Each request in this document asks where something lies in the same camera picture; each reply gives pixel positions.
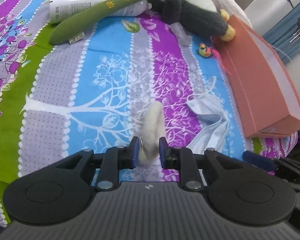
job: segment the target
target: colorful bedspread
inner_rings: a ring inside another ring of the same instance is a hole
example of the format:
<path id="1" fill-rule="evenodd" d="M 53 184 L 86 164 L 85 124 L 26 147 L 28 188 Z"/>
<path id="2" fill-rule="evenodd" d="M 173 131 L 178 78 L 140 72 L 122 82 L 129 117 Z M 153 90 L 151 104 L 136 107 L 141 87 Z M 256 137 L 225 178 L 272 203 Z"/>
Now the colorful bedspread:
<path id="1" fill-rule="evenodd" d="M 159 15 L 106 18 L 77 43 L 48 43 L 49 4 L 45 0 L 0 0 L 0 225 L 5 187 L 32 171 L 83 148 L 96 153 L 128 145 L 139 136 L 153 100 L 164 106 L 167 140 L 186 146 L 202 129 L 186 98 L 202 93 L 217 77 L 213 92 L 230 118 L 223 154 L 241 158 L 245 150 L 286 156 L 297 137 L 246 139 L 234 96 L 215 58 L 197 49 L 209 40 L 193 36 L 181 47 Z M 172 181 L 157 161 L 124 170 L 121 180 Z"/>

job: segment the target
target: small bird toy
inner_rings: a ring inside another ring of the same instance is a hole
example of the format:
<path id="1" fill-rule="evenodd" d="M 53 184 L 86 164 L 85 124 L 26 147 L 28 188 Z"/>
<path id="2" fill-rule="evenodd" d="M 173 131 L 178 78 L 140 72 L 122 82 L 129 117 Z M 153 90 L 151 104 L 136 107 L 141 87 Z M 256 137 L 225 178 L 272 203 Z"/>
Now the small bird toy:
<path id="1" fill-rule="evenodd" d="M 210 57 L 212 55 L 212 50 L 201 42 L 199 45 L 199 54 L 202 57 Z"/>
<path id="2" fill-rule="evenodd" d="M 231 74 L 226 68 L 225 68 L 225 65 L 223 64 L 223 61 L 222 61 L 222 58 L 219 54 L 219 52 L 216 50 L 216 49 L 212 49 L 210 47 L 207 47 L 204 43 L 200 43 L 199 45 L 199 54 L 202 56 L 202 57 L 205 57 L 205 58 L 208 58 L 212 55 L 213 58 L 215 58 L 218 63 L 219 63 L 219 66 L 224 70 L 226 71 L 228 74 Z"/>

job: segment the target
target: round black pad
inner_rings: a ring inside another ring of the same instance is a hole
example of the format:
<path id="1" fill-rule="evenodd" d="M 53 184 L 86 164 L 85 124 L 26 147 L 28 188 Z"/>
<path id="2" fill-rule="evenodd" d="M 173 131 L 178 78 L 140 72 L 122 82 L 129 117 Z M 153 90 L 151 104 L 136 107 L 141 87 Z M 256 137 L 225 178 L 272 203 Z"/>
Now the round black pad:
<path id="1" fill-rule="evenodd" d="M 37 203 L 48 203 L 57 200 L 62 195 L 62 186 L 54 182 L 39 182 L 26 190 L 28 199 Z"/>
<path id="2" fill-rule="evenodd" d="M 21 223 L 56 224 L 81 213 L 90 201 L 90 187 L 67 169 L 42 169 L 12 182 L 3 194 L 9 216 Z"/>
<path id="3" fill-rule="evenodd" d="M 296 203 L 288 183 L 255 168 L 226 171 L 210 186 L 208 198 L 222 216 L 252 226 L 286 219 Z"/>
<path id="4" fill-rule="evenodd" d="M 264 203 L 273 196 L 273 190 L 260 182 L 245 182 L 238 185 L 236 192 L 239 198 L 250 203 Z"/>

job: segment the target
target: face mask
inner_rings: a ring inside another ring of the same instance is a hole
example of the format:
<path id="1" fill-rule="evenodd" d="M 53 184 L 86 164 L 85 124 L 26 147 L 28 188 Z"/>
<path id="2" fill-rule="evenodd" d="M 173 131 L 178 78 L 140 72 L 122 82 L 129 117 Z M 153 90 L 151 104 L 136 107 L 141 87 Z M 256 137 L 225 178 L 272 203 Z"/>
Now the face mask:
<path id="1" fill-rule="evenodd" d="M 223 110 L 216 95 L 209 93 L 215 82 L 216 77 L 213 77 L 211 89 L 202 95 L 193 95 L 194 99 L 187 99 L 186 102 L 199 120 L 206 124 L 187 146 L 196 154 L 204 154 L 207 148 L 215 148 L 216 151 L 222 152 L 226 135 L 229 132 L 227 113 Z"/>

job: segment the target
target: orange box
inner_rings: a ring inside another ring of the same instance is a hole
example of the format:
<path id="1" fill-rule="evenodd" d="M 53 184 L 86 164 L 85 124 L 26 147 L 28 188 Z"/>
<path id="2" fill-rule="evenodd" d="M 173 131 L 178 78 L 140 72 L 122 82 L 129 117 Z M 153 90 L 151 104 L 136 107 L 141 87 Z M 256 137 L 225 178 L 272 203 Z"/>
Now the orange box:
<path id="1" fill-rule="evenodd" d="M 232 41 L 213 38 L 228 74 L 246 137 L 287 137 L 300 130 L 300 99 L 277 53 L 236 16 Z"/>

